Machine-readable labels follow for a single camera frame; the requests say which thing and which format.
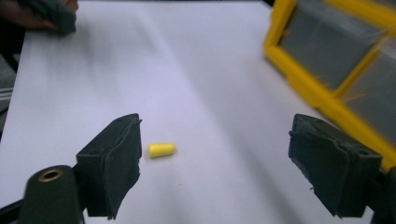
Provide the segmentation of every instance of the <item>yellow foam earplug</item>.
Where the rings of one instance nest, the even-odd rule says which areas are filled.
[[[172,155],[176,152],[176,145],[173,143],[154,143],[148,145],[150,158]]]

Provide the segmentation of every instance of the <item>yellow frame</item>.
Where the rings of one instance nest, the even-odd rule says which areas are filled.
[[[326,2],[383,28],[387,33],[377,45],[380,45],[396,30],[394,29],[396,12],[379,4],[369,0],[326,0]],[[296,4],[296,0],[280,0],[274,4],[271,27],[263,43],[266,57],[285,75],[289,84],[311,106],[321,111],[352,137],[383,155],[382,168],[388,171],[396,165],[396,148],[340,100],[342,94],[359,77],[361,71],[375,58],[377,47],[375,46],[367,53],[337,90],[329,91],[278,45]]]

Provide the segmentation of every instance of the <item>white table surface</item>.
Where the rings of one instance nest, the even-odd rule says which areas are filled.
[[[292,118],[315,117],[262,56],[261,3],[80,2],[77,32],[25,37],[0,145],[0,207],[27,179],[139,113],[141,177],[115,221],[369,223],[332,217],[288,157]],[[151,160],[147,146],[174,142]]]

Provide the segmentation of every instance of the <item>white surface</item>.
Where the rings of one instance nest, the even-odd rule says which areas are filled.
[[[141,177],[110,222],[369,223],[371,212],[332,217],[288,158],[293,115],[319,115],[262,57],[269,15],[260,3],[81,2],[74,35],[28,34],[0,146],[0,206],[137,112]],[[147,145],[164,141],[177,154],[148,159]]]

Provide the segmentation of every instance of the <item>yellow plastic frame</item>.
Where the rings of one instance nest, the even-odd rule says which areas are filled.
[[[377,45],[394,33],[396,12],[389,8],[368,0],[326,0],[326,3],[383,28],[387,33]],[[296,4],[296,0],[281,0],[274,4],[271,27],[263,43],[266,57],[311,106],[317,108],[352,137],[383,155],[382,168],[388,171],[396,165],[396,148],[340,100],[361,71],[375,58],[377,46],[367,53],[337,90],[329,91],[278,45]]]

